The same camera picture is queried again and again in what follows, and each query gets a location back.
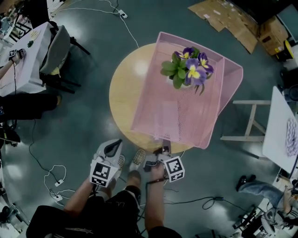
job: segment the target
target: pink wire basket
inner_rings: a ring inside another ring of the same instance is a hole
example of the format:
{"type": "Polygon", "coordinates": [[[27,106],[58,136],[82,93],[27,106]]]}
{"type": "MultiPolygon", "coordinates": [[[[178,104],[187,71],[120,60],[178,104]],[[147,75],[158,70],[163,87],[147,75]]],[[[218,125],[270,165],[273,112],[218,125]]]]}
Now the pink wire basket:
{"type": "Polygon", "coordinates": [[[189,40],[160,32],[131,129],[177,143],[206,149],[216,119],[243,78],[243,68],[224,56],[189,40]],[[194,87],[175,89],[160,74],[162,62],[174,51],[196,47],[214,68],[212,77],[195,94],[194,87]]]}

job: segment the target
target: concrete floor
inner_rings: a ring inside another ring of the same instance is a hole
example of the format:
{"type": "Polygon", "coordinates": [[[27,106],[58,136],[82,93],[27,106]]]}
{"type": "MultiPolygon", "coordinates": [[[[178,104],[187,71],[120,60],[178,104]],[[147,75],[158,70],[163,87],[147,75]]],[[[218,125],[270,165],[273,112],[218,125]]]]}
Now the concrete floor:
{"type": "MultiPolygon", "coordinates": [[[[155,42],[160,31],[197,42],[243,66],[244,79],[233,99],[270,99],[272,87],[281,81],[281,65],[260,44],[253,54],[249,54],[228,30],[224,29],[220,33],[215,31],[208,22],[187,9],[195,3],[197,0],[119,0],[119,9],[123,9],[129,16],[126,23],[139,46],[155,42]]],[[[107,2],[96,0],[82,0],[72,7],[105,11],[112,9],[107,2]]],[[[122,138],[126,165],[138,149],[117,128],[108,101],[113,73],[119,63],[136,49],[136,45],[124,23],[111,14],[69,10],[59,12],[54,20],[58,25],[65,25],[69,34],[85,46],[91,56],[76,47],[71,49],[64,74],[69,78],[74,77],[82,87],[76,90],[75,95],[62,93],[62,105],[52,112],[44,113],[43,118],[37,120],[32,153],[47,169],[55,164],[65,165],[67,176],[59,189],[75,190],[89,175],[91,159],[100,143],[122,138]]],[[[258,179],[272,183],[278,167],[242,151],[245,149],[252,152],[255,150],[254,144],[224,143],[219,140],[223,133],[244,133],[249,111],[250,108],[246,106],[227,105],[219,115],[209,147],[206,150],[192,148],[185,152],[185,178],[165,186],[179,191],[166,190],[165,199],[178,202],[222,196],[244,209],[249,209],[252,204],[258,205],[261,198],[235,191],[239,177],[243,174],[256,174],[258,179]]],[[[256,118],[262,125],[267,123],[268,112],[266,107],[257,111],[256,118]]],[[[39,205],[59,207],[43,184],[45,172],[28,152],[33,125],[34,121],[19,121],[17,133],[22,143],[16,148],[6,146],[2,151],[7,193],[11,202],[15,202],[29,220],[39,205]]],[[[54,173],[56,177],[62,178],[64,170],[56,168],[54,173]]],[[[122,178],[125,179],[126,174],[127,167],[122,178]]],[[[47,184],[54,188],[51,176],[47,178],[47,184]]],[[[123,186],[124,183],[119,180],[114,194],[123,186]]],[[[226,202],[216,202],[205,211],[201,208],[202,204],[203,201],[166,205],[164,225],[186,238],[208,233],[209,229],[221,235],[231,235],[234,231],[232,225],[243,211],[226,202]]],[[[139,228],[144,228],[143,220],[139,222],[139,228]]]]}

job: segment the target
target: cardboard box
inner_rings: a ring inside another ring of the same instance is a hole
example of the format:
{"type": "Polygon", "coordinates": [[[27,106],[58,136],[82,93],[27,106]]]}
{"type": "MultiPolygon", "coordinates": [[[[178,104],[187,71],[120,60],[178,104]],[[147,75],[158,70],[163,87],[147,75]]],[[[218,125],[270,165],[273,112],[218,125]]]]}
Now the cardboard box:
{"type": "Polygon", "coordinates": [[[289,37],[286,28],[274,16],[260,27],[259,41],[270,55],[284,50],[284,41],[289,37]]]}
{"type": "Polygon", "coordinates": [[[218,32],[227,28],[252,53],[257,44],[258,24],[232,3],[225,0],[206,0],[189,7],[197,16],[206,19],[218,32]]]}

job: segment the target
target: round wooden table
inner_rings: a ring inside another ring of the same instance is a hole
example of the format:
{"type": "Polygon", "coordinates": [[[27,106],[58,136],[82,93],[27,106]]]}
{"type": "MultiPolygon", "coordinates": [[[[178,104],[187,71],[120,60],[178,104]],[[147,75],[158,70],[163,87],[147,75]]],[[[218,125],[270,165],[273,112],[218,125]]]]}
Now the round wooden table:
{"type": "MultiPolygon", "coordinates": [[[[161,140],[130,130],[155,43],[142,46],[130,53],[117,67],[110,85],[109,103],[113,118],[120,131],[134,144],[148,151],[162,147],[161,140]]],[[[192,146],[171,142],[172,153],[192,146]]]]}

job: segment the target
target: pansy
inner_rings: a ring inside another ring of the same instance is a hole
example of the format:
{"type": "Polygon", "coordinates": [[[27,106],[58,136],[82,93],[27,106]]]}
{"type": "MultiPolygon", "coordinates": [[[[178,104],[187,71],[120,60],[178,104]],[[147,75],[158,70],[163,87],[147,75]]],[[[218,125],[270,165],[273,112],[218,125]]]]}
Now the pansy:
{"type": "Polygon", "coordinates": [[[200,65],[206,70],[206,72],[208,72],[208,73],[213,73],[214,72],[214,69],[209,64],[207,55],[205,53],[199,53],[198,59],[200,61],[200,65]]]}
{"type": "Polygon", "coordinates": [[[181,59],[188,59],[191,57],[195,50],[193,48],[185,48],[182,52],[175,51],[175,54],[180,57],[181,59]]]}
{"type": "Polygon", "coordinates": [[[200,70],[199,67],[199,60],[198,59],[188,59],[186,61],[186,67],[189,69],[189,71],[186,73],[185,76],[185,84],[189,85],[191,82],[194,83],[194,85],[202,85],[206,78],[207,74],[204,70],[200,70]]]}

